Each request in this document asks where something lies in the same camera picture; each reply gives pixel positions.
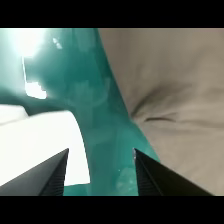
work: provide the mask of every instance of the black triangular object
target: black triangular object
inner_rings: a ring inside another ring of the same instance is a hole
[[[212,196],[137,149],[134,157],[140,196]]]
[[[47,159],[0,187],[0,196],[62,196],[69,150]]]

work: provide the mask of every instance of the teal surface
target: teal surface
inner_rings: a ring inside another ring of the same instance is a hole
[[[132,149],[158,157],[128,116],[98,30],[48,29],[37,55],[24,65],[27,81],[38,81],[47,98],[24,96],[20,104],[30,115],[72,111],[83,136],[91,183],[67,186],[64,195],[137,195]]]

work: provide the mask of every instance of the wrinkled fabric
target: wrinkled fabric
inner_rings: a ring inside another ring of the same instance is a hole
[[[163,164],[224,195],[224,29],[99,29],[129,114]]]

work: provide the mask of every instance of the beige fabric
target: beige fabric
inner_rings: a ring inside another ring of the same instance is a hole
[[[161,162],[224,195],[224,30],[100,34],[128,111]]]

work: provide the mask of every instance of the brown cloth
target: brown cloth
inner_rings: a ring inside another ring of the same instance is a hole
[[[224,30],[99,31],[128,111],[161,162],[224,195]]]

